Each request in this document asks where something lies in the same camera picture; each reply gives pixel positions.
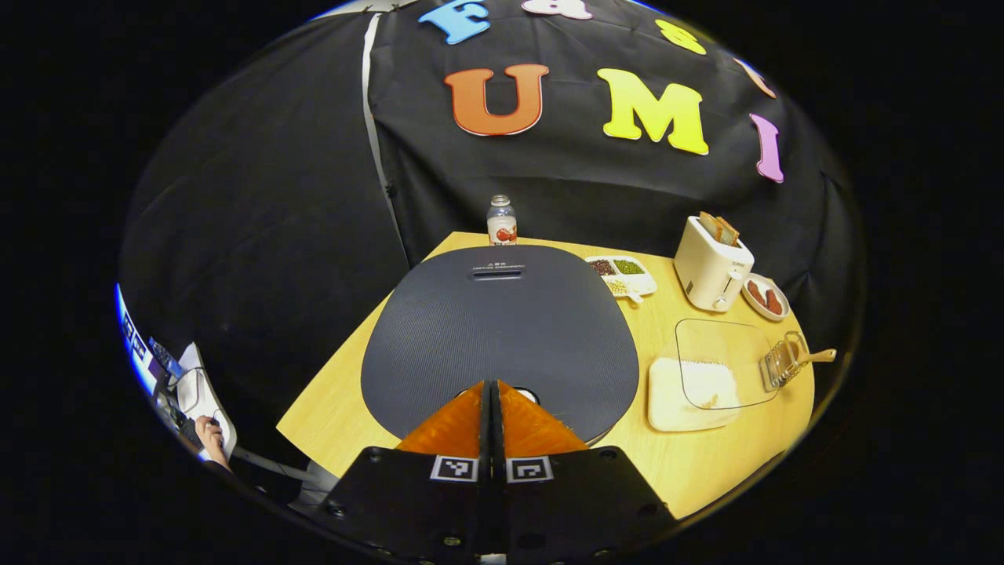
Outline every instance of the bolt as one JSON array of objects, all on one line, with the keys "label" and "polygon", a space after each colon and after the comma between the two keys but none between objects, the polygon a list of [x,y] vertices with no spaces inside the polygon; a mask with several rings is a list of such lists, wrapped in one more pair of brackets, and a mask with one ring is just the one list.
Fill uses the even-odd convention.
[{"label": "bolt", "polygon": [[327,513],[341,520],[345,517],[345,507],[332,504],[327,507]]}]

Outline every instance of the orange letter u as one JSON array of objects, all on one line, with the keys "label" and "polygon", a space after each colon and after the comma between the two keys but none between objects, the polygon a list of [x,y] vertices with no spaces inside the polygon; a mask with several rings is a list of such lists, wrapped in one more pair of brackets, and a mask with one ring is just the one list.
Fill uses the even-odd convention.
[{"label": "orange letter u", "polygon": [[540,77],[549,69],[542,64],[514,64],[505,73],[516,79],[516,109],[508,115],[488,112],[485,82],[494,72],[472,68],[448,74],[444,82],[453,88],[453,118],[465,131],[476,135],[511,135],[525,131],[540,119],[543,99]]}]

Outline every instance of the white toaster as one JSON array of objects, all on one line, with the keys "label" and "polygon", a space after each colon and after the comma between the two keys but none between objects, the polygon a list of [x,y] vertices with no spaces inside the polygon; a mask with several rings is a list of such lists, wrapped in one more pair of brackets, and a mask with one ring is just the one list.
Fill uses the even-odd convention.
[{"label": "white toaster", "polygon": [[696,308],[726,312],[736,302],[753,269],[753,253],[742,240],[737,242],[738,247],[719,243],[697,216],[687,218],[673,264],[687,300]]}]

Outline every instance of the bottle label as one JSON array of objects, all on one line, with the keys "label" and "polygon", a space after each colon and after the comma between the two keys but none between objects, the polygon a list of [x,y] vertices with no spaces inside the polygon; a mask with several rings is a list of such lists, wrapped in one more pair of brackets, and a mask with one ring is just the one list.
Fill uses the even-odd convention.
[{"label": "bottle label", "polygon": [[488,219],[488,242],[491,245],[516,244],[516,218],[495,216]]}]

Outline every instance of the person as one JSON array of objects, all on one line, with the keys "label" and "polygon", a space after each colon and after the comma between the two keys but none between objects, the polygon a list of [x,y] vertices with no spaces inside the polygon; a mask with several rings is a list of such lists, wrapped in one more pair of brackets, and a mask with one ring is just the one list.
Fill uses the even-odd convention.
[{"label": "person", "polygon": [[223,430],[220,428],[220,422],[209,416],[199,416],[195,420],[195,433],[206,448],[209,458],[233,473],[227,462],[227,455],[223,452]]}]

